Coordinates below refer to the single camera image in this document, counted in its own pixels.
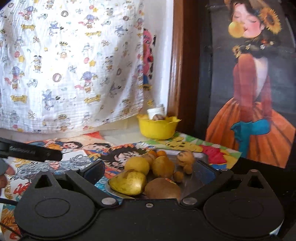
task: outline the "woman blowing bubble gum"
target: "woman blowing bubble gum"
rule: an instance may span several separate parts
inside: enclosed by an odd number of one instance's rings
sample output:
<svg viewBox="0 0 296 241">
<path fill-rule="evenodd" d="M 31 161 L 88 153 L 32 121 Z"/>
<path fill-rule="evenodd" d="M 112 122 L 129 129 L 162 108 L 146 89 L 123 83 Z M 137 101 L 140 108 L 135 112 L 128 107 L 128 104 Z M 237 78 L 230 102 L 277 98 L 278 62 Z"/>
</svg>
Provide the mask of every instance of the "woman blowing bubble gum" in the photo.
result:
<svg viewBox="0 0 296 241">
<path fill-rule="evenodd" d="M 234 148 L 242 157 L 285 167 L 295 127 L 271 107 L 268 57 L 280 45 L 281 24 L 275 11 L 262 0 L 225 0 L 232 23 L 229 33 L 246 38 L 233 47 L 234 97 L 211 122 L 206 140 Z"/>
</svg>

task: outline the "sunflower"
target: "sunflower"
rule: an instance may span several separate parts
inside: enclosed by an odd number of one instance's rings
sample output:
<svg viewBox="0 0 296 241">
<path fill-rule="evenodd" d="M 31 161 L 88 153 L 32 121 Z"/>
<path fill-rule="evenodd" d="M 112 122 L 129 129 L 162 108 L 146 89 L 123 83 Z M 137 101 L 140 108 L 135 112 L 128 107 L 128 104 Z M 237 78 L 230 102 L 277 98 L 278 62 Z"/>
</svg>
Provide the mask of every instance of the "sunflower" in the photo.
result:
<svg viewBox="0 0 296 241">
<path fill-rule="evenodd" d="M 269 7 L 264 7 L 263 9 L 261 9 L 259 17 L 262 19 L 266 28 L 274 34 L 278 34 L 281 31 L 281 23 L 279 17 L 273 9 Z"/>
</svg>

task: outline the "orange dress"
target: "orange dress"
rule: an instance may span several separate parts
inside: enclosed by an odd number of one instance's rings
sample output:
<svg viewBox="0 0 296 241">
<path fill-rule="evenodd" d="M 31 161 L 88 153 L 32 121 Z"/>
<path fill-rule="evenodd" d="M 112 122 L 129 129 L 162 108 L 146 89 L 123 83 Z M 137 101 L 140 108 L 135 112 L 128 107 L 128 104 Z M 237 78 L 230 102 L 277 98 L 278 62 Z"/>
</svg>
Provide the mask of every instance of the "orange dress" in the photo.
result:
<svg viewBox="0 0 296 241">
<path fill-rule="evenodd" d="M 218 112 L 207 129 L 206 141 L 238 150 L 233 124 L 267 119 L 270 132 L 251 135 L 247 158 L 285 168 L 293 140 L 295 127 L 271 107 L 270 79 L 267 77 L 260 93 L 261 102 L 254 100 L 257 86 L 256 68 L 251 54 L 242 54 L 233 71 L 234 98 Z"/>
</svg>

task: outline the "finger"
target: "finger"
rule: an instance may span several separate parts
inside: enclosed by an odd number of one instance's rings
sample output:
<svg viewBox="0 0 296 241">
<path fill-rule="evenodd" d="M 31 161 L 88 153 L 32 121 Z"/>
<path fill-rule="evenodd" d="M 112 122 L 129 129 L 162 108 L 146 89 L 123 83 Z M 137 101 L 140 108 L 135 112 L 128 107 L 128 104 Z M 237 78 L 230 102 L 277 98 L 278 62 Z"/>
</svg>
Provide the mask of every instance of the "finger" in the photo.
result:
<svg viewBox="0 0 296 241">
<path fill-rule="evenodd" d="M 6 170 L 6 172 L 5 172 L 6 174 L 8 174 L 8 175 L 15 175 L 15 171 L 14 171 L 14 169 L 11 167 L 11 166 L 8 166 L 8 168 L 7 168 L 7 170 Z"/>
<path fill-rule="evenodd" d="M 7 184 L 7 179 L 4 175 L 0 176 L 0 188 L 5 188 Z"/>
</svg>

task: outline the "metal screw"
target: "metal screw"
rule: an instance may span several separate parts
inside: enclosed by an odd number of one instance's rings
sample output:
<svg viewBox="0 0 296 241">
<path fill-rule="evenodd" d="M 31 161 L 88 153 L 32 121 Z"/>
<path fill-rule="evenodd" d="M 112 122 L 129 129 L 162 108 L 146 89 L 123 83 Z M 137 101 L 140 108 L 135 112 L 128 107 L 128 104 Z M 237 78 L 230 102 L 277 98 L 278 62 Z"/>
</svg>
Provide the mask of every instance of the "metal screw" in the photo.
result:
<svg viewBox="0 0 296 241">
<path fill-rule="evenodd" d="M 188 197 L 183 199 L 183 203 L 185 203 L 186 205 L 194 205 L 197 203 L 197 200 L 194 197 Z"/>
<path fill-rule="evenodd" d="M 112 197 L 105 197 L 102 199 L 102 204 L 104 205 L 113 205 L 116 203 L 116 199 Z"/>
<path fill-rule="evenodd" d="M 153 207 L 154 205 L 152 203 L 146 203 L 146 207 Z"/>
</svg>

